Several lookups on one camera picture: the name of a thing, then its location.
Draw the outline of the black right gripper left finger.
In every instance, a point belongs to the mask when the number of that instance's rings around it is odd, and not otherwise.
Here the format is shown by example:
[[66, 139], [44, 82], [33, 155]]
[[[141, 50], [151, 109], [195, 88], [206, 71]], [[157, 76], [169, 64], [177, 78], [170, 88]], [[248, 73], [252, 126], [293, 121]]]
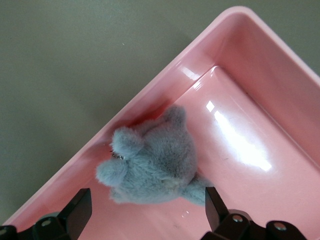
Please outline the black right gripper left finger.
[[92, 216], [92, 195], [89, 188], [80, 189], [56, 215], [38, 220], [18, 232], [14, 225], [2, 225], [2, 240], [77, 240]]

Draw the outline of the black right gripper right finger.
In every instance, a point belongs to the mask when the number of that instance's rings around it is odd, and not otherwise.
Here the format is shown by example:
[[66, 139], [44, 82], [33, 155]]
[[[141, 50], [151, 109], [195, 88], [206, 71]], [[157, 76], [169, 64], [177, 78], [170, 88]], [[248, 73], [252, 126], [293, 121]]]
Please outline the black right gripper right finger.
[[305, 240], [293, 224], [269, 221], [265, 227], [256, 224], [246, 212], [228, 210], [215, 187], [205, 189], [205, 213], [211, 230], [203, 240]]

